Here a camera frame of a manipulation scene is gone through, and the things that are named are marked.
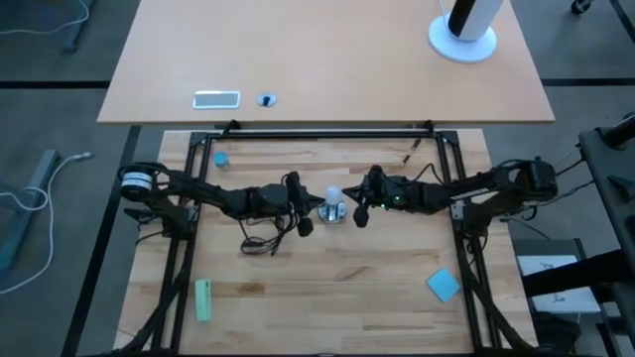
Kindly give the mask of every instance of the desk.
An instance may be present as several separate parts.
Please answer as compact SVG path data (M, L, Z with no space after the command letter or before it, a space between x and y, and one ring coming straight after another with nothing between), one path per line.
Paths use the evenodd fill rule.
M159 161L182 170L190 132L166 132ZM468 175L490 168L480 130L459 131ZM404 167L406 139L221 141L213 150L229 153L228 171L210 167L207 181L224 188L276 182L298 171L310 192L329 184L361 182L372 164L394 175L415 176L439 163L434 141L424 140ZM421 180L434 180L426 173ZM235 221L204 206L198 225L191 281L211 279L210 322L196 322L193 292L186 308L182 354L467 353L472 352L463 295L441 303L426 280L448 268L458 278L447 212L433 216L372 209L368 227L324 225L311 218L308 238L288 234L275 257L243 256ZM263 237L264 224L248 227ZM161 230L147 227L146 234ZM168 239L138 248L119 322L115 348L130 340L159 299ZM535 332L507 227L493 223L485 250L494 302L518 330L536 344ZM170 335L169 313L167 336ZM486 327L481 323L483 338Z
M98 122L555 120L509 0L492 25L498 49L479 64L430 47L441 12L438 0L142 1ZM200 90L238 90L240 107L193 110ZM278 103L260 107L263 92Z

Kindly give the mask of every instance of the wooden table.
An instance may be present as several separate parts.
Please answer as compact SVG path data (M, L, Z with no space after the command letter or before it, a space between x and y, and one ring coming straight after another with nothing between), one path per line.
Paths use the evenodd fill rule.
M159 160L182 170L189 135L166 132ZM488 170L482 132L462 130L459 138L467 174ZM424 140L400 168L411 145L412 140L404 139L222 141L213 149L227 151L231 166L228 171L210 166L207 180L238 188L277 182L297 170L309 191L322 195L330 184L360 183L372 164L408 177L427 163L438 165L435 142ZM434 178L426 173L421 180ZM352 210L352 201L347 202ZM426 216L372 209L370 216L368 227L359 229L350 215L343 224L324 225L313 212L310 237L300 238L294 231L275 257L252 257L239 252L243 238L237 223L204 206L191 280L211 279L213 318L196 322L190 293L181 353L472 352L463 295L443 304L426 285L441 268L458 278L447 212ZM248 229L263 237L273 233L264 224ZM157 230L161 228L148 227L142 234ZM168 246L162 237L138 246L115 347L129 341L157 305ZM535 344L506 225L492 223L484 254L495 303L520 335ZM172 318L170 314L167 333ZM486 330L481 323L487 341Z
M498 49L479 64L430 47L441 12L438 0L144 0L98 121L554 121L509 0L492 25ZM193 110L200 90L238 90L240 107ZM267 91L271 108L257 104Z

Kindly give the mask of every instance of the blue sponge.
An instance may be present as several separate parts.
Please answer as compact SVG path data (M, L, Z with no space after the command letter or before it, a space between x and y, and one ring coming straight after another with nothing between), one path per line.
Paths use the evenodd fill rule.
M460 285L446 268L429 278L428 286L442 302L448 302L460 290Z

